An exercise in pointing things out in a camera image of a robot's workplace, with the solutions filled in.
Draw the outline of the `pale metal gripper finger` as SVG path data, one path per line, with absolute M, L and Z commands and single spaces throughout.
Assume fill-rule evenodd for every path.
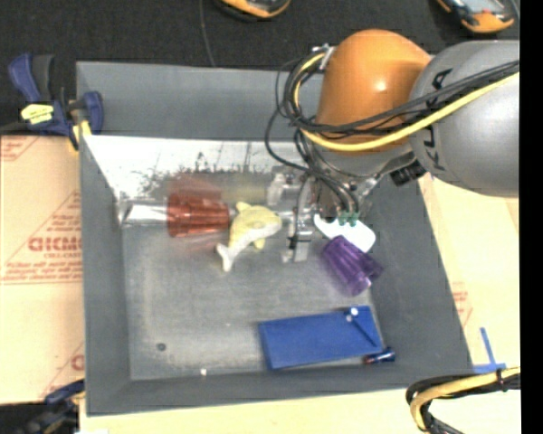
M 295 234 L 295 228 L 292 223 L 288 223 L 285 227 L 285 246 L 281 253 L 281 259 L 283 263 L 288 263 L 293 260 L 294 253 L 294 241 L 293 236 Z
M 312 242 L 311 227 L 301 227 L 294 232 L 294 261 L 305 261 L 309 256 L 310 244 Z

